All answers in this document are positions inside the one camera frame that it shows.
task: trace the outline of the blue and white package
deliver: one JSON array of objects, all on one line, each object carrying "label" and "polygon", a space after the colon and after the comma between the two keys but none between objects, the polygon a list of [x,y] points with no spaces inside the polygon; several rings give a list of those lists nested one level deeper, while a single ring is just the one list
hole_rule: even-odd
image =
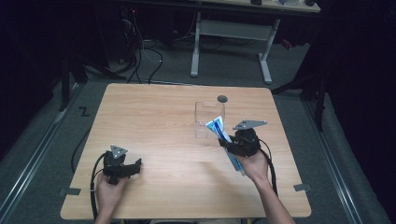
[{"label": "blue and white package", "polygon": [[[224,125],[221,116],[209,121],[206,124],[206,127],[213,133],[215,133],[220,139],[227,142],[232,142],[230,136],[224,131]],[[236,159],[233,153],[229,152],[226,147],[224,148],[224,150],[227,153],[231,163],[233,164],[233,168],[235,168],[235,171],[241,172],[242,175],[246,175],[241,163],[239,162],[239,160]]]}]

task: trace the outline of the wooden table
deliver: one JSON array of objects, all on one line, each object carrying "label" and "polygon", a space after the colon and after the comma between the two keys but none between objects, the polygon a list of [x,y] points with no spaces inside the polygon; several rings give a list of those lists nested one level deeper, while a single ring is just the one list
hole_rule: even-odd
[{"label": "wooden table", "polygon": [[90,179],[110,145],[128,149],[125,164],[142,158],[128,181],[116,218],[264,217],[252,181],[236,172],[216,139],[194,137],[195,102],[226,95],[225,130],[243,119],[267,120],[255,128],[272,150],[279,198],[293,217],[311,213],[271,92],[264,88],[110,84],[61,211],[65,219],[92,219]]}]

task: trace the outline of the wire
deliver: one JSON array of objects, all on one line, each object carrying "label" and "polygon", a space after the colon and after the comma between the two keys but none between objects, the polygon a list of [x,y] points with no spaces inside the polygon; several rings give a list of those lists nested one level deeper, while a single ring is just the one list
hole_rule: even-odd
[{"label": "wire", "polygon": [[272,159],[272,155],[271,155],[271,150],[270,150],[270,148],[268,147],[268,145],[264,142],[264,141],[262,141],[261,139],[259,139],[262,143],[264,143],[265,144],[265,146],[268,148],[268,153],[270,154],[270,159]]},{"label": "wire", "polygon": [[99,173],[101,173],[102,171],[103,171],[103,169],[98,170],[98,171],[95,173],[95,176],[93,177],[93,179],[94,179],[97,175],[99,175]]},{"label": "wire", "polygon": [[259,139],[259,140],[261,142],[263,142],[265,144],[265,146],[268,148],[269,156],[261,148],[260,148],[260,151],[262,152],[262,155],[264,155],[265,159],[267,159],[268,166],[270,167],[270,171],[271,171],[271,182],[272,182],[273,190],[274,190],[275,194],[277,195],[276,173],[275,173],[274,164],[272,163],[271,150],[264,141],[262,141],[261,139]]},{"label": "wire", "polygon": [[183,40],[183,39],[190,38],[190,37],[194,36],[194,35],[191,35],[191,30],[192,30],[192,27],[194,26],[196,15],[197,15],[197,13],[195,12],[194,17],[192,18],[192,22],[191,22],[189,31],[183,37],[175,39],[175,41]]},{"label": "wire", "polygon": [[123,21],[126,21],[128,23],[128,25],[129,25],[128,29],[131,29],[131,27],[134,27],[134,25],[130,21],[125,20],[125,19],[123,19]]},{"label": "wire", "polygon": [[154,42],[154,44],[150,47],[145,47],[145,49],[153,49],[154,47],[157,46],[157,40],[155,39],[145,39],[144,42]]},{"label": "wire", "polygon": [[[192,35],[192,36],[186,37],[184,39],[181,39],[181,40],[178,40],[178,41],[174,41],[174,44],[176,44],[178,46],[182,46],[182,47],[192,46],[195,43],[194,39],[191,39],[192,37],[194,37],[194,36]],[[180,44],[180,42],[187,42],[187,41],[189,41],[188,44]]]},{"label": "wire", "polygon": [[93,212],[93,220],[96,220],[98,216],[98,210],[96,208],[96,199],[95,199],[95,183],[93,182],[96,175],[96,167],[98,166],[99,161],[106,155],[106,153],[102,154],[99,159],[96,161],[95,165],[93,166],[92,170],[92,175],[91,175],[91,184],[90,184],[90,190],[91,190],[91,206],[92,206],[92,212]]},{"label": "wire", "polygon": [[142,51],[139,48],[139,63],[137,64],[137,66],[134,68],[134,71],[132,72],[132,74],[129,76],[128,81],[126,83],[129,83],[132,79],[132,77],[134,76],[134,74],[136,74],[137,80],[139,82],[139,84],[142,84],[142,81],[140,80],[139,74],[137,73],[137,69],[139,69],[140,67],[140,62],[142,61]]},{"label": "wire", "polygon": [[237,39],[237,38],[225,38],[224,42],[226,42],[228,44],[239,45],[239,46],[245,46],[245,45],[248,45],[248,44],[254,44],[256,42],[259,42],[258,40],[253,40],[253,39],[244,40],[243,43],[238,43],[238,42],[235,42],[235,41],[232,41],[232,40],[239,40],[239,39]]},{"label": "wire", "polygon": [[[108,71],[108,73],[111,74],[112,76],[117,76],[117,75],[119,75],[121,73],[124,73],[124,72],[127,72],[127,71],[131,70],[134,67],[134,65],[135,65],[135,60],[133,58],[131,61],[129,61],[128,65],[126,65],[125,67],[121,68],[118,71],[112,72],[108,68],[104,68],[104,69],[106,69]],[[90,70],[88,67],[85,67],[85,71],[87,73],[90,73],[90,74],[95,75],[95,76],[106,76],[106,74],[101,73],[101,72],[94,72],[94,71]]]},{"label": "wire", "polygon": [[200,44],[200,48],[202,48],[202,49],[208,49],[208,50],[219,49],[224,43],[224,38],[223,37],[213,37],[213,36],[211,36],[211,37],[207,37],[207,38],[203,38],[203,39],[206,39],[206,40],[207,39],[216,39],[216,40],[219,40],[219,44],[217,46],[215,46],[214,48],[206,48],[202,44]]},{"label": "wire", "polygon": [[73,174],[76,172],[76,169],[74,167],[74,158],[76,156],[77,150],[79,148],[79,146],[81,146],[82,142],[84,141],[84,139],[87,137],[88,133],[91,131],[92,126],[87,130],[87,132],[84,133],[84,135],[82,136],[82,138],[79,140],[76,148],[73,151],[73,155],[72,155],[72,159],[71,159],[71,166],[72,166],[72,172]]},{"label": "wire", "polygon": [[150,61],[152,61],[152,62],[155,62],[155,63],[162,63],[162,62],[163,62],[163,58],[161,58],[160,61],[155,61],[155,60],[152,60],[152,59],[147,55],[147,53],[146,53],[146,51],[145,51],[145,41],[143,40],[143,37],[142,37],[142,34],[140,33],[139,28],[137,27],[137,24],[136,24],[136,17],[135,17],[135,16],[134,16],[134,26],[136,27],[136,31],[137,31],[137,33],[138,33],[139,36],[140,36],[140,40],[141,40],[141,43],[142,43],[143,53],[146,55],[146,57],[147,57]]},{"label": "wire", "polygon": [[154,72],[152,72],[151,73],[151,75],[149,76],[149,78],[148,78],[148,84],[150,84],[151,83],[151,79],[152,79],[152,77],[154,76],[154,74],[158,71],[158,69],[160,69],[161,68],[161,66],[163,65],[163,56],[161,55],[161,53],[160,52],[158,52],[157,50],[155,50],[155,49],[150,49],[150,50],[152,50],[152,51],[154,51],[154,52],[156,52],[156,53],[158,53],[158,55],[160,55],[160,57],[161,57],[161,60],[160,60],[160,65],[158,65],[158,67],[154,70]]}]

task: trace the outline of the desk leg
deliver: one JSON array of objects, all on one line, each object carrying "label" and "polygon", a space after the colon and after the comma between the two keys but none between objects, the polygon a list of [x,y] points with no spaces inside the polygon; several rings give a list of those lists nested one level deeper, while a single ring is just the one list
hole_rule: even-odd
[{"label": "desk leg", "polygon": [[268,53],[270,52],[271,46],[274,42],[274,38],[275,38],[277,27],[279,26],[279,23],[280,23],[280,19],[276,19],[276,21],[274,22],[274,25],[271,29],[271,33],[268,38],[267,45],[265,46],[264,53],[259,54],[260,65],[262,66],[262,75],[264,77],[264,82],[266,84],[272,83],[271,74],[270,74],[270,71],[268,70],[267,57],[268,57]]},{"label": "desk leg", "polygon": [[197,12],[197,22],[195,25],[195,45],[194,45],[194,52],[192,53],[192,62],[191,62],[192,77],[198,77],[200,32],[201,32],[201,13]]}]

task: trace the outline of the hand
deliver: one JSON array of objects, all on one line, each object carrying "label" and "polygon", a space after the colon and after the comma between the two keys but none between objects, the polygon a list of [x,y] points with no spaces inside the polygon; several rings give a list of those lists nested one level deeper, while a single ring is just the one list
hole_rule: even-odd
[{"label": "hand", "polygon": [[108,179],[109,177],[103,173],[97,177],[95,194],[99,203],[99,212],[95,223],[110,223],[128,178],[120,179],[117,185],[109,184]]},{"label": "hand", "polygon": [[269,181],[268,161],[260,150],[250,157],[234,156],[241,162],[245,173],[254,183],[257,181]]}]

